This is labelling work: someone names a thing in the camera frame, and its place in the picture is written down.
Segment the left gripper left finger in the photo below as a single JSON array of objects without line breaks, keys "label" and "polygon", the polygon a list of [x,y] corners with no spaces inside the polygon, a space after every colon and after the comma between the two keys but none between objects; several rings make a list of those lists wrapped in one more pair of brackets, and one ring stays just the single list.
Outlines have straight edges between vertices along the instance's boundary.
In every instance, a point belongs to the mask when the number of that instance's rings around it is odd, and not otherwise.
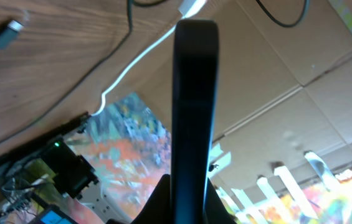
[{"label": "left gripper left finger", "polygon": [[170,175],[163,175],[145,206],[131,224],[169,224],[170,218]]}]

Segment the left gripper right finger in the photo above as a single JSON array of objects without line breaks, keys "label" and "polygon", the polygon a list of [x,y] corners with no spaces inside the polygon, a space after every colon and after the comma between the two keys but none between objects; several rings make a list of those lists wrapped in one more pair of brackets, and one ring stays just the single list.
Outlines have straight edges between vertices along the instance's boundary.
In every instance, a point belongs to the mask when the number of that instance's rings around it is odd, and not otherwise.
[{"label": "left gripper right finger", "polygon": [[206,224],[235,224],[232,215],[222,204],[211,181],[207,180],[206,204],[204,213],[204,223]]}]

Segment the Samsung Galaxy smartphone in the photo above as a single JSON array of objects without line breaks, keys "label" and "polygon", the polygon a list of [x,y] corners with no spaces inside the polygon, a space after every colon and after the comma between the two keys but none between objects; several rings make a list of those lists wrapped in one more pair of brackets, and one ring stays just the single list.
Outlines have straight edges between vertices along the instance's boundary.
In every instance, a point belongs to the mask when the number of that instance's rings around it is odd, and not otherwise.
[{"label": "Samsung Galaxy smartphone", "polygon": [[218,80],[214,21],[183,19],[173,50],[171,223],[202,223]]}]

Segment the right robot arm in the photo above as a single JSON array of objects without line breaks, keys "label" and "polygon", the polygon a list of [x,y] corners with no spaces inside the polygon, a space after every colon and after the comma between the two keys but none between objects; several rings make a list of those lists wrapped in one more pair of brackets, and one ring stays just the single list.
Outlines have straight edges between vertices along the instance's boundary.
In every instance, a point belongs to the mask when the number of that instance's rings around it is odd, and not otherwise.
[{"label": "right robot arm", "polygon": [[95,169],[82,156],[76,155],[63,141],[56,141],[42,154],[41,159],[54,172],[53,181],[60,194],[81,199],[81,192],[91,183],[97,184]]}]

